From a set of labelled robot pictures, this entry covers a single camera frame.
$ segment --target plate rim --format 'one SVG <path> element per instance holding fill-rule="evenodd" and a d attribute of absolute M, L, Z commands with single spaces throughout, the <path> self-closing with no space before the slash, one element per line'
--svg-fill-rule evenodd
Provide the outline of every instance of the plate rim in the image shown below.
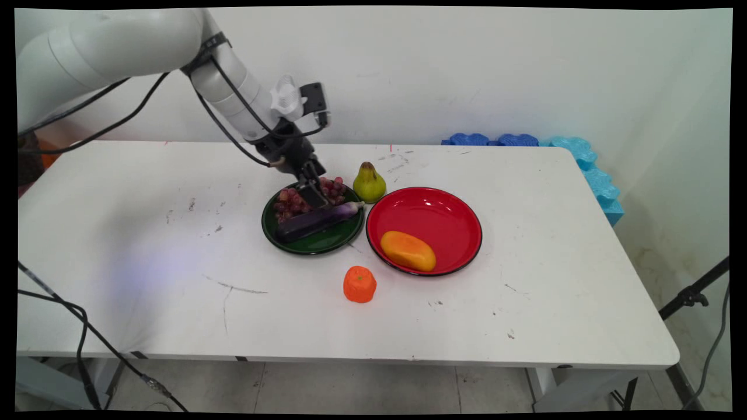
<path fill-rule="evenodd" d="M 381 200 L 383 200 L 384 197 L 386 197 L 388 195 L 395 194 L 398 191 L 409 190 L 409 189 L 413 189 L 413 188 L 425 188 L 425 189 L 440 191 L 442 193 L 449 194 L 452 197 L 454 197 L 457 200 L 459 200 L 462 203 L 464 203 L 465 206 L 467 206 L 467 208 L 472 212 L 472 214 L 474 215 L 475 220 L 477 220 L 477 227 L 480 228 L 480 243 L 477 245 L 477 249 L 474 251 L 474 254 L 472 255 L 472 257 L 469 260 L 467 260 L 467 262 L 465 262 L 464 264 L 460 265 L 459 267 L 457 267 L 457 268 L 455 268 L 455 269 L 453 269 L 451 271 L 446 271 L 444 273 L 437 273 L 437 274 L 428 274 L 428 273 L 419 272 L 419 271 L 408 271 L 408 270 L 406 270 L 406 269 L 404 269 L 402 267 L 398 267 L 398 266 L 394 265 L 392 262 L 390 262 L 389 260 L 387 260 L 386 258 L 384 258 L 383 256 L 381 256 L 381 254 L 379 254 L 379 252 L 376 250 L 376 247 L 371 242 L 371 235 L 368 233 L 368 221 L 371 218 L 371 213 L 374 211 L 374 209 L 376 208 L 376 206 L 378 206 L 379 203 L 381 203 Z M 474 210 L 472 209 L 472 207 L 469 204 L 467 204 L 466 201 L 464 201 L 461 198 L 459 198 L 457 195 L 452 194 L 449 191 L 442 190 L 442 189 L 439 189 L 439 188 L 433 188 L 433 187 L 405 187 L 405 188 L 400 188 L 398 190 L 394 190 L 391 193 L 386 194 L 384 197 L 381 197 L 378 201 L 376 201 L 376 203 L 373 206 L 371 206 L 371 208 L 368 210 L 368 216 L 366 216 L 366 239 L 368 240 L 368 246 L 371 247 L 373 253 L 376 254 L 376 256 L 378 256 L 382 261 L 384 261 L 390 267 L 392 267 L 392 268 L 394 268 L 396 270 L 402 271 L 403 273 L 411 274 L 413 276 L 439 277 L 439 276 L 445 276 L 447 274 L 456 273 L 457 271 L 462 270 L 464 267 L 467 267 L 477 257 L 478 253 L 480 253 L 480 249 L 483 247 L 483 225 L 480 223 L 480 218 L 477 216 L 477 213 L 474 212 Z"/>
<path fill-rule="evenodd" d="M 287 186 L 285 186 L 283 188 L 291 188 L 291 187 L 295 187 L 297 185 L 298 185 L 298 182 L 294 182 L 294 183 L 289 184 L 289 185 L 287 185 Z M 350 192 L 356 198 L 356 201 L 361 201 L 361 197 L 358 197 L 358 194 L 356 194 L 356 192 L 352 188 L 348 187 L 347 185 L 345 185 L 345 188 L 347 188 L 348 190 L 350 190 Z M 267 201 L 267 204 L 264 205 L 264 209 L 262 209 L 262 215 L 261 215 L 262 233 L 264 233 L 264 237 L 267 238 L 267 240 L 272 245 L 274 245 L 275 248 L 278 248 L 279 250 L 285 251 L 286 253 L 291 253 L 291 254 L 296 254 L 296 255 L 309 255 L 309 256 L 311 256 L 311 255 L 320 255 L 320 254 L 332 252 L 334 250 L 337 250 L 340 247 L 343 247 L 345 244 L 347 244 L 348 242 L 350 242 L 353 239 L 355 239 L 358 236 L 358 234 L 361 232 L 361 228 L 363 227 L 363 218 L 365 216 L 364 214 L 360 214 L 359 220 L 358 220 L 358 224 L 357 224 L 355 230 L 353 231 L 353 234 L 350 237 L 348 237 L 347 239 L 345 239 L 344 241 L 341 241 L 339 244 L 335 244 L 335 245 L 332 245 L 330 247 L 324 248 L 322 250 L 313 251 L 313 252 L 296 251 L 296 250 L 292 250 L 292 249 L 288 249 L 287 247 L 284 247 L 275 238 L 273 238 L 272 235 L 270 235 L 269 229 L 267 228 L 267 224 L 264 222 L 264 216 L 267 214 L 267 210 L 270 208 L 270 205 L 273 203 L 273 201 L 275 200 L 275 198 L 280 194 L 280 191 L 282 191 L 282 188 L 280 188 L 280 190 L 278 190 L 278 192 L 276 192 L 275 194 L 273 194 L 272 197 L 270 197 L 270 199 Z"/>

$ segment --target floor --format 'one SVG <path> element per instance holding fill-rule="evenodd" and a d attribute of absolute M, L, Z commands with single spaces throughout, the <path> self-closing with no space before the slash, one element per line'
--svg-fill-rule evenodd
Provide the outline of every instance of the floor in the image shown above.
<path fill-rule="evenodd" d="M 338 363 L 135 360 L 190 411 L 308 414 L 531 413 L 522 368 Z M 75 376 L 73 365 L 61 368 Z M 679 410 L 666 373 L 639 378 L 633 410 Z M 63 410 L 16 393 L 16 410 Z M 129 370 L 122 372 L 109 410 L 179 411 Z M 579 411 L 619 410 L 610 397 Z"/>

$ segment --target grapes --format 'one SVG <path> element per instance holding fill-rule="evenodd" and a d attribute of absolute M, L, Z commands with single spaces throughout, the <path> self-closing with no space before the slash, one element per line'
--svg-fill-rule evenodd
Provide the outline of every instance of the grapes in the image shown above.
<path fill-rule="evenodd" d="M 327 198 L 330 204 L 333 206 L 339 206 L 345 203 L 345 191 L 347 187 L 342 183 L 340 176 L 333 180 L 324 176 L 319 177 L 319 183 L 321 186 L 322 194 Z M 275 203 L 273 204 L 275 209 L 275 218 L 278 223 L 284 223 L 285 221 L 296 217 L 299 214 L 309 213 L 314 209 L 301 197 L 296 188 L 283 188 L 280 190 Z"/>

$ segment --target green plate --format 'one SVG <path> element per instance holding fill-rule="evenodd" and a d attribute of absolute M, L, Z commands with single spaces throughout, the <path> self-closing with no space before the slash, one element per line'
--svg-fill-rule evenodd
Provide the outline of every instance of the green plate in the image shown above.
<path fill-rule="evenodd" d="M 295 186 L 296 184 L 294 183 L 286 188 Z M 358 194 L 356 194 L 352 188 L 347 185 L 345 185 L 345 187 L 344 196 L 346 202 L 361 201 Z M 262 212 L 262 232 L 267 236 L 268 241 L 281 250 L 301 255 L 328 253 L 329 251 L 338 249 L 348 243 L 351 239 L 355 238 L 363 227 L 364 214 L 363 209 L 361 209 L 355 216 L 344 222 L 337 223 L 334 226 L 328 227 L 321 232 L 317 232 L 305 238 L 301 238 L 298 241 L 289 244 L 282 244 L 275 239 L 275 231 L 278 227 L 278 221 L 275 218 L 275 209 L 273 209 L 273 204 L 279 194 L 280 191 L 273 195 L 264 207 L 264 211 Z"/>

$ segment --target red plate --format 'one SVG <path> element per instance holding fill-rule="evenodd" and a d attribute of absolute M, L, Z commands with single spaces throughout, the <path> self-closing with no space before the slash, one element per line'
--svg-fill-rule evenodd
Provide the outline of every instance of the red plate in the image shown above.
<path fill-rule="evenodd" d="M 421 239 L 436 254 L 433 271 L 417 271 L 387 258 L 381 237 L 397 230 Z M 373 251 L 392 267 L 416 276 L 442 276 L 469 264 L 480 250 L 483 229 L 460 199 L 435 188 L 411 187 L 385 195 L 368 212 L 366 236 Z"/>

